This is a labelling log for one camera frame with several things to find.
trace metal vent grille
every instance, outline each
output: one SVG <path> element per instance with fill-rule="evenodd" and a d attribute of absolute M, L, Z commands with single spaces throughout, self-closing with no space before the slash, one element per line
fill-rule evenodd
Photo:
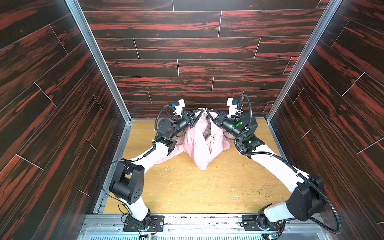
<path fill-rule="evenodd" d="M 90 240 L 139 240 L 138 237 L 123 237 L 121 235 L 94 235 Z M 263 240 L 261 234 L 249 234 L 249 236 L 201 236 L 201 237 L 162 237 L 158 240 Z"/>

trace back wall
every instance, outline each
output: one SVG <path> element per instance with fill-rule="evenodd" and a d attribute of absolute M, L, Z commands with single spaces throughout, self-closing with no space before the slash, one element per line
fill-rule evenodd
<path fill-rule="evenodd" d="M 226 110 L 247 94 L 265 117 L 327 0 L 79 0 L 134 118 Z"/>

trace metal extrusion profile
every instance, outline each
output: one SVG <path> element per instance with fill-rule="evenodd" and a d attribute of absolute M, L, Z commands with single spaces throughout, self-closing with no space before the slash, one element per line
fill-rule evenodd
<path fill-rule="evenodd" d="M 245 231 L 240 226 L 244 214 L 161 214 L 164 218 L 164 229 L 158 232 L 163 240 L 247 240 L 251 236 L 266 234 L 268 231 Z M 322 221 L 320 214 L 314 214 L 314 218 Z M 124 223 L 121 222 L 121 214 L 87 215 L 81 228 L 78 239 L 131 239 L 138 237 L 137 233 L 123 232 Z M 308 220 L 287 221 L 284 233 L 287 234 L 312 234 L 317 239 L 326 239 L 324 230 L 316 223 Z"/>
<path fill-rule="evenodd" d="M 95 58 L 96 64 L 98 65 L 101 74 L 103 75 L 108 88 L 110 89 L 113 98 L 115 99 L 121 114 L 127 124 L 131 121 L 131 116 L 128 112 L 127 107 L 124 104 L 124 101 L 121 97 L 121 94 L 116 86 L 115 81 L 113 80 L 112 74 L 109 71 L 107 63 L 104 60 L 103 55 L 101 54 L 100 48 L 96 43 L 96 39 L 93 36 L 93 33 L 88 25 L 88 22 L 84 16 L 83 11 L 77 0 L 65 0 L 70 12 L 72 13 L 73 18 L 77 26 L 80 29 L 81 34 L 83 35 L 85 42 L 87 43 L 93 57 Z"/>
<path fill-rule="evenodd" d="M 272 128 L 271 123 L 270 123 L 270 122 L 267 122 L 267 125 L 268 125 L 268 127 L 269 127 L 269 130 L 271 131 L 272 137 L 273 137 L 273 139 L 274 139 L 274 141 L 275 141 L 275 143 L 276 143 L 276 145 L 277 145 L 277 148 L 279 149 L 279 152 L 280 152 L 280 154 L 281 154 L 281 157 L 284 158 L 284 159 L 287 159 L 287 157 L 286 157 L 285 154 L 284 154 L 283 148 L 281 147 L 280 142 L 279 142 L 279 140 L 277 139 L 276 133 L 275 133 L 275 131 L 274 131 L 273 128 Z"/>
<path fill-rule="evenodd" d="M 113 160 L 111 162 L 119 160 L 122 158 L 124 149 L 127 145 L 129 134 L 131 133 L 133 122 L 134 121 L 132 120 L 129 124 L 127 124 L 127 123 L 125 124 L 124 130 L 121 134 L 119 145 L 116 149 L 116 153 L 115 153 Z M 113 173 L 115 172 L 116 165 L 117 165 L 117 162 L 110 165 L 109 171 L 108 171 L 107 176 L 105 178 L 105 181 L 103 183 L 103 188 L 108 193 L 109 193 L 109 183 L 112 180 L 112 176 L 113 176 Z M 94 214 L 99 213 L 101 202 L 102 202 L 103 198 L 105 198 L 106 196 L 107 195 L 104 193 L 104 191 L 101 190 L 99 197 L 98 197 L 98 200 L 96 202 L 95 208 L 93 209 Z"/>
<path fill-rule="evenodd" d="M 282 87 L 279 95 L 276 98 L 275 103 L 273 104 L 271 110 L 269 111 L 267 115 L 267 122 L 270 122 L 273 118 L 274 114 L 276 113 L 277 109 L 279 108 L 280 104 L 283 102 L 285 96 L 287 95 L 289 89 L 293 85 L 296 77 L 299 75 L 301 69 L 303 68 L 305 62 L 307 61 L 308 57 L 312 53 L 312 50 L 316 46 L 317 42 L 319 41 L 321 35 L 323 34 L 325 28 L 328 26 L 329 22 L 331 21 L 333 15 L 336 13 L 337 8 L 339 7 L 342 0 L 331 0 L 327 7 L 325 8 L 324 13 L 320 17 L 316 27 L 314 28 L 310 38 L 308 39 L 307 44 L 304 46 L 303 51 L 301 52 L 299 59 L 297 60 L 295 66 L 293 67 L 291 73 L 289 74 L 284 86 Z"/>

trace enclosure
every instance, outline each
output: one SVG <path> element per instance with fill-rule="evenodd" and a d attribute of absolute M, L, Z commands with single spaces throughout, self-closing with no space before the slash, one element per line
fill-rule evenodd
<path fill-rule="evenodd" d="M 279 240 L 384 239 L 383 19 L 381 0 L 2 1 L 0 239 L 138 240 L 116 161 L 152 147 L 164 105 L 245 95 L 255 135 L 324 179 L 343 224 L 287 220 Z M 206 169 L 185 152 L 146 169 L 156 237 L 272 236 L 240 224 L 291 196 L 255 161 L 232 142 Z M 335 227 L 327 206 L 313 217 Z"/>

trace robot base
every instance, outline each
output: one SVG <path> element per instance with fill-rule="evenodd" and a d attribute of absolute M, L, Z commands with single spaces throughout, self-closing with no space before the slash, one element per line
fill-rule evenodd
<path fill-rule="evenodd" d="M 123 231 L 137 232 L 140 230 L 146 232 L 155 232 L 155 227 L 150 223 L 154 223 L 157 232 L 162 232 L 164 229 L 164 216 L 151 215 L 149 212 L 149 215 L 147 215 L 143 221 L 139 221 L 132 216 L 127 216 L 125 219 Z"/>

